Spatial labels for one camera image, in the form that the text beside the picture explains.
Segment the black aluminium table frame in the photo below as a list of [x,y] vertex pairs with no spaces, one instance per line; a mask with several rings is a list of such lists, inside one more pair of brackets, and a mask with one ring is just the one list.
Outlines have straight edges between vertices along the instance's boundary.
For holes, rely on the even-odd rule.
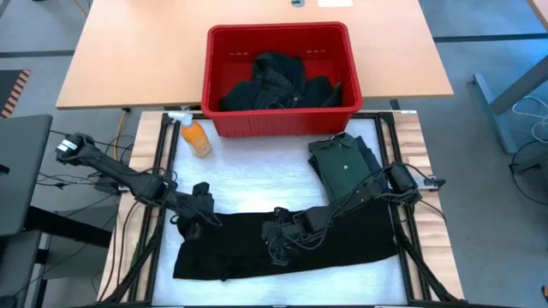
[[[402,159],[413,163],[423,173],[432,171],[420,119],[414,110],[361,110],[354,114],[355,120],[372,118],[380,120],[380,138],[387,146],[390,162]],[[170,137],[178,129],[161,111],[145,111],[141,114],[129,165],[142,170],[155,165],[163,167],[174,156],[175,147]],[[414,222],[405,222],[407,234],[416,232],[414,243],[421,249],[422,257],[432,273],[444,287],[458,299],[463,299],[462,284],[457,271],[454,253],[447,227],[442,223],[442,204],[437,191],[423,191],[423,200],[415,206]],[[116,280],[122,279],[130,270],[134,257],[143,247],[140,236],[150,238],[159,220],[164,218],[162,210],[148,210],[135,203],[129,193],[122,195],[116,230],[113,232],[104,267],[98,298],[106,299],[116,289]],[[145,261],[140,273],[134,278],[120,303],[135,307],[152,302],[152,276],[156,273],[154,261],[160,249],[153,251]]]

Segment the grey metal desk leg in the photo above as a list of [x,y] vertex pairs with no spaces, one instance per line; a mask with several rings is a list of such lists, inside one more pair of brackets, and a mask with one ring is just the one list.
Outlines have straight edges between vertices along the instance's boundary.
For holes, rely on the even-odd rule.
[[503,118],[503,114],[547,80],[548,55],[496,97],[492,94],[482,74],[473,75],[472,83],[479,88],[483,96],[483,105],[486,107],[486,114],[495,128],[504,150],[508,154],[517,153],[517,147],[511,136],[509,127]]

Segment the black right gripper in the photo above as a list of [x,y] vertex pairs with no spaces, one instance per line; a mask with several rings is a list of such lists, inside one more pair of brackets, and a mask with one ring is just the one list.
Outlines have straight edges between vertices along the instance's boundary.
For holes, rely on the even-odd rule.
[[272,212],[273,218],[266,221],[261,227],[261,239],[266,244],[272,244],[274,240],[281,240],[278,248],[269,248],[268,252],[273,265],[288,264],[288,249],[283,246],[293,244],[302,249],[308,249],[306,240],[309,237],[307,229],[307,211],[289,211],[282,207],[276,207]]

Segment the light wooden desk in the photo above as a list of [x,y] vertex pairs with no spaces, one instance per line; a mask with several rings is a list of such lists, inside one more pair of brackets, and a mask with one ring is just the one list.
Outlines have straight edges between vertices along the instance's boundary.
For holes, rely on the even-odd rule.
[[312,21],[348,28],[363,97],[452,95],[419,0],[94,0],[57,108],[196,104],[211,27]]

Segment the red plastic laundry basket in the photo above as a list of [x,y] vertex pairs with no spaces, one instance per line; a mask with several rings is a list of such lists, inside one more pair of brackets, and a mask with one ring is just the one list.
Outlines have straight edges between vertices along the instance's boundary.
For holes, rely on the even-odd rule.
[[[300,58],[308,79],[324,75],[333,86],[342,83],[341,105],[221,111],[221,98],[252,79],[254,58],[266,52]],[[341,22],[219,25],[208,32],[201,109],[223,137],[338,133],[361,104],[348,28]]]

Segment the dark denim jeans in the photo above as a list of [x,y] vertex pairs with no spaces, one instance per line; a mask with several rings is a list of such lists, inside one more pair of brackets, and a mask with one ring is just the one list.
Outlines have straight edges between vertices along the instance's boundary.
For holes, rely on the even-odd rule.
[[276,52],[256,56],[252,79],[221,98],[221,111],[334,108],[342,103],[343,84],[320,75],[308,79],[302,60]]

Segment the orange spray bottle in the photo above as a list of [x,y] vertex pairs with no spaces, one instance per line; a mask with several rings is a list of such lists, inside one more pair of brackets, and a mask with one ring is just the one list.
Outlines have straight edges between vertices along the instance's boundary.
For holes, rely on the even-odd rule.
[[190,113],[171,111],[168,117],[180,122],[181,136],[188,143],[196,157],[206,157],[211,153],[211,143],[203,127]]

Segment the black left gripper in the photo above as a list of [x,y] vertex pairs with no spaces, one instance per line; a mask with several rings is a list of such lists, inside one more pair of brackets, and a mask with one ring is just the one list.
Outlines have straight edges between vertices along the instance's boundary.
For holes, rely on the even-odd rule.
[[[210,193],[210,185],[207,182],[200,182],[193,187],[191,193],[179,192],[177,185],[170,188],[170,209],[177,215],[186,219],[201,218],[208,223],[216,223],[217,217],[214,212],[214,199]],[[202,226],[199,222],[188,224],[186,239],[196,240],[202,235]]]

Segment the black trousers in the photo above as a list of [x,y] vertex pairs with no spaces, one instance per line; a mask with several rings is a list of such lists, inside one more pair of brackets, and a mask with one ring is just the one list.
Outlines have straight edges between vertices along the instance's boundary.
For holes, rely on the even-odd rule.
[[183,241],[173,271],[175,279],[226,281],[281,275],[377,262],[397,254],[389,207],[383,202],[370,203],[336,220],[319,248],[295,252],[286,266],[272,263],[260,236],[262,223],[273,218],[270,212],[218,217],[221,227],[207,223],[197,240]]

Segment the dark grey office chair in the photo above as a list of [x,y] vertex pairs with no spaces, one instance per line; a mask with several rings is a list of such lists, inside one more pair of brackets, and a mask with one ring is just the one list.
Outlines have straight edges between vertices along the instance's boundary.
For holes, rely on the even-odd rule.
[[0,308],[23,308],[43,233],[107,247],[111,233],[31,205],[51,115],[0,120]]

